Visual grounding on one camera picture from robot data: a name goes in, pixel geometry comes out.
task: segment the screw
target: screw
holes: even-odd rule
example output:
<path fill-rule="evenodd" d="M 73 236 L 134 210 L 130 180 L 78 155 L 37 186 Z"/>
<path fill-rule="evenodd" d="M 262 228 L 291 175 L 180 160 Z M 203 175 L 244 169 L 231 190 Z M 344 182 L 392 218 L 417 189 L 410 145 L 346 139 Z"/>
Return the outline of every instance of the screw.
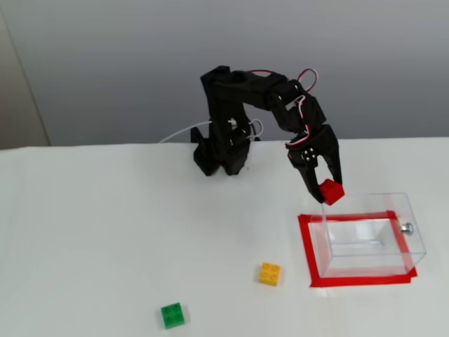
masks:
<path fill-rule="evenodd" d="M 413 234 L 413 225 L 411 223 L 404 223 L 399 226 L 401 233 L 411 235 Z"/>

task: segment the clear acrylic box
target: clear acrylic box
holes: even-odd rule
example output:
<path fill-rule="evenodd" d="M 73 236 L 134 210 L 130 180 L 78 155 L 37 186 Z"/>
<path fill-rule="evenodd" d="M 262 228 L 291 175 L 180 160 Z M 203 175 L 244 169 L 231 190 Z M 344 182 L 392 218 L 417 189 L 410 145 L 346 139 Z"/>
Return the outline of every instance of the clear acrylic box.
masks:
<path fill-rule="evenodd" d="M 426 255 L 406 194 L 317 204 L 309 232 L 321 278 L 406 275 Z"/>

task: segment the wall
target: wall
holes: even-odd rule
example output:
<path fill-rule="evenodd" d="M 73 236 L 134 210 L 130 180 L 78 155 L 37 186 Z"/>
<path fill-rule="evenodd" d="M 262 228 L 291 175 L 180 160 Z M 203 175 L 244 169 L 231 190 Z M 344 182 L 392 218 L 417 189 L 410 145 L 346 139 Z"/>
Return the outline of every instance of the wall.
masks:
<path fill-rule="evenodd" d="M 0 12 L 0 150 L 46 145 L 46 132 Z"/>
<path fill-rule="evenodd" d="M 341 138 L 449 136 L 446 0 L 0 4 L 54 145 L 155 142 L 206 120 L 199 77 L 221 64 L 316 68 Z M 263 139 L 290 137 L 250 115 Z"/>

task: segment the red tape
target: red tape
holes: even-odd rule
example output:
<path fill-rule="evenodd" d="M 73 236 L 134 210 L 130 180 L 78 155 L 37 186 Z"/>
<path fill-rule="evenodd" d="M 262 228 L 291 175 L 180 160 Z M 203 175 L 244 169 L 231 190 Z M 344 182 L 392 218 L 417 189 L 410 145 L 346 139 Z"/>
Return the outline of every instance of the red tape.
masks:
<path fill-rule="evenodd" d="M 320 277 L 318 267 L 316 264 L 314 247 L 311 242 L 309 224 L 313 222 L 319 222 L 321 220 L 313 218 L 311 215 L 302 214 L 298 216 L 300 222 L 300 229 L 302 235 L 302 241 L 304 244 L 304 250 L 306 253 L 307 264 L 309 265 L 311 288 L 326 288 L 330 286 L 371 286 L 382 284 L 406 284 L 411 283 L 411 279 L 417 276 L 416 269 L 411 267 L 413 262 L 410 259 L 408 253 L 407 243 L 402 234 L 398 230 L 398 218 L 394 211 L 387 211 L 384 213 L 367 213 L 356 215 L 338 215 L 328 216 L 326 220 L 328 222 L 334 221 L 355 221 L 355 220 L 372 220 L 372 219 L 388 219 L 393 227 L 393 233 L 398 242 L 399 249 L 403 254 L 404 264 L 410 272 L 406 275 L 390 275 L 381 277 Z"/>

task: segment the black robotic arm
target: black robotic arm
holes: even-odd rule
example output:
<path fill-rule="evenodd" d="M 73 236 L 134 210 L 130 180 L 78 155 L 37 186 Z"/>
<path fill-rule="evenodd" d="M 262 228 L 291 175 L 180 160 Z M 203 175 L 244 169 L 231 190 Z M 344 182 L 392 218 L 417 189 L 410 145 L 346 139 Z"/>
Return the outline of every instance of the black robotic arm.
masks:
<path fill-rule="evenodd" d="M 318 101 L 299 81 L 277 73 L 264 77 L 253 72 L 231 72 L 229 67 L 220 66 L 203 75 L 201 82 L 208 100 L 209 138 L 193 128 L 191 139 L 199 144 L 194 160 L 207 176 L 220 165 L 228 175 L 238 174 L 243 168 L 250 148 L 250 123 L 243 108 L 246 103 L 271 111 L 282 130 L 297 134 L 286 144 L 288 158 L 318 202 L 332 204 L 342 196 L 338 140 L 332 128 L 324 124 L 326 117 Z M 293 102 L 287 110 L 286 105 Z M 320 155 L 334 182 L 318 184 L 315 168 Z"/>

